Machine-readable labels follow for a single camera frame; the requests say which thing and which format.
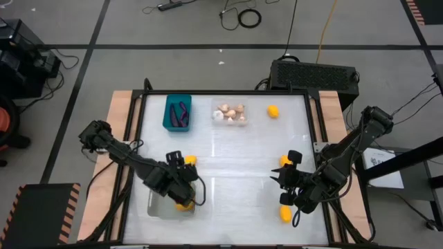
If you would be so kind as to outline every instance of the wooden table frame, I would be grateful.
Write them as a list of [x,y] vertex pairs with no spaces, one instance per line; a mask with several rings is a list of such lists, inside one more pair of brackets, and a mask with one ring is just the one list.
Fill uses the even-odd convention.
[[[144,103],[147,97],[143,92],[144,90],[114,92],[109,107],[107,122],[111,125],[112,134],[116,139],[134,140],[140,137]],[[263,94],[263,92],[258,93],[257,91],[151,91],[151,93],[152,92],[165,95],[170,93],[216,93],[224,95],[241,95],[247,93]],[[277,95],[275,91],[270,92],[270,94]],[[311,115],[308,113],[308,121],[312,123],[315,133],[315,136],[311,134],[313,141],[324,141],[327,138],[329,142],[338,142],[347,135],[337,92],[321,91],[320,100],[310,100],[310,104],[307,104],[307,111],[311,112]],[[93,174],[97,174],[108,163],[110,163],[110,159],[107,155],[98,156]],[[111,202],[117,197],[119,192],[116,190],[121,190],[125,186],[127,179],[129,179],[128,184],[132,184],[132,176],[133,172],[129,171],[128,167],[113,165],[107,171],[103,172],[100,177],[97,177],[89,192],[78,240],[84,239],[92,233],[108,211]],[[350,192],[341,199],[341,207],[354,227],[359,230],[363,237],[368,239],[370,237],[368,218],[363,204],[358,177],[354,175],[354,179],[354,184],[351,186]],[[108,226],[101,239],[105,241],[123,239],[126,215],[122,214],[124,214],[123,210],[127,210],[128,208],[128,200],[129,198],[121,205],[114,217],[114,222]],[[329,242],[352,242],[352,238],[344,231],[334,211],[332,211],[331,207],[326,203],[323,205],[323,213],[325,215]]]

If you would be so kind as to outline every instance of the yellow toy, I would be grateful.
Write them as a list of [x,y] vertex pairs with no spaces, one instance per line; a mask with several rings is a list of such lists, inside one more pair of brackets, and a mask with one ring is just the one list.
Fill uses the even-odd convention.
[[196,156],[185,156],[185,164],[190,163],[192,166],[195,166],[197,164],[197,157]]
[[292,164],[292,161],[288,159],[288,156],[283,155],[280,158],[280,167],[283,167],[285,164]]
[[[196,156],[185,156],[185,164],[191,164],[192,166],[195,166],[197,164],[197,157]],[[194,208],[194,202],[189,203],[188,206],[183,206],[182,204],[175,204],[175,208],[178,211],[190,211]]]
[[185,211],[191,211],[193,208],[194,208],[194,202],[193,201],[191,201],[191,203],[189,203],[189,205],[188,206],[183,206],[182,204],[175,204],[175,208],[178,210],[178,211],[182,211],[182,212],[185,212]]
[[[283,167],[285,164],[292,164],[292,161],[290,161],[288,159],[288,156],[283,155],[280,158],[280,167]],[[291,212],[291,208],[289,208],[289,206],[286,205],[282,205],[280,207],[280,218],[282,219],[283,222],[285,223],[289,223],[291,222],[292,219],[292,212]]]
[[271,118],[278,118],[278,107],[275,105],[268,106],[268,114]]
[[289,206],[282,205],[280,207],[280,218],[285,223],[291,222],[292,213],[291,213],[291,208],[289,208]]

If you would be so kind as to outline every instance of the floor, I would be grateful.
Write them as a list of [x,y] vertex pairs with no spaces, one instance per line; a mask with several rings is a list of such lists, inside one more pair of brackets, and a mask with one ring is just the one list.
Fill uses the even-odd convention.
[[[166,0],[15,0],[0,9],[2,18],[22,19],[45,44],[80,58],[75,68],[62,70],[66,82],[55,97],[39,102],[21,117],[21,132],[31,137],[32,145],[1,153],[9,166],[0,169],[0,221],[6,219],[15,192],[24,183],[87,185],[93,163],[80,153],[77,135],[91,120],[106,118],[113,91],[140,89],[145,77],[155,89],[253,89],[284,50],[294,4],[284,0],[268,5],[257,0],[262,23],[254,29],[227,31],[218,17],[222,0],[200,0],[149,15],[141,12],[162,2]],[[315,62],[333,2],[299,0],[289,54]],[[394,111],[432,82],[434,62],[443,63],[443,25],[418,26],[405,6],[406,0],[339,0],[336,5],[320,63],[355,66],[360,72],[354,122],[367,105]],[[237,7],[243,10],[246,5]],[[225,26],[234,26],[235,21],[232,12],[224,17]],[[74,63],[63,60],[67,66]],[[436,93],[438,89],[417,99],[395,120],[408,117]],[[442,103],[440,97],[435,98],[414,118],[380,138],[379,144],[414,148],[438,138]],[[443,162],[443,157],[435,160]],[[52,174],[44,174],[51,165]],[[430,163],[430,168],[434,176],[443,174],[441,165]],[[443,190],[438,194],[443,205]],[[399,199],[379,190],[370,190],[369,199],[376,242],[441,247],[442,234],[427,230]],[[84,203],[83,191],[71,242],[77,237]],[[411,203],[432,215],[428,203]]]

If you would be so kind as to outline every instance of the blue bin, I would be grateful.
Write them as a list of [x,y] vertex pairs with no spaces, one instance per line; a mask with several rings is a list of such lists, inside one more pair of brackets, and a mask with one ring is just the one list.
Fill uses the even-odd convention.
[[[179,103],[183,102],[186,106],[186,109],[189,113],[189,121],[187,127],[173,127],[171,123],[171,117],[170,117],[170,105],[174,104],[174,111],[177,115],[177,119],[180,120],[180,116],[183,113],[183,110],[181,109]],[[189,126],[191,124],[191,103],[192,103],[192,97],[189,94],[169,94],[166,97],[166,105],[165,105],[165,114],[163,116],[163,127],[167,129],[168,131],[189,131]]]

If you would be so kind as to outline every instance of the black mat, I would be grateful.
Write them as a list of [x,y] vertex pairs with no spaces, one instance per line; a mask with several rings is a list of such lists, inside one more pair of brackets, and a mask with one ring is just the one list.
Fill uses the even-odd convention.
[[414,0],[424,24],[443,24],[443,0]]
[[79,190],[77,183],[20,187],[0,237],[0,248],[45,248],[66,244]]

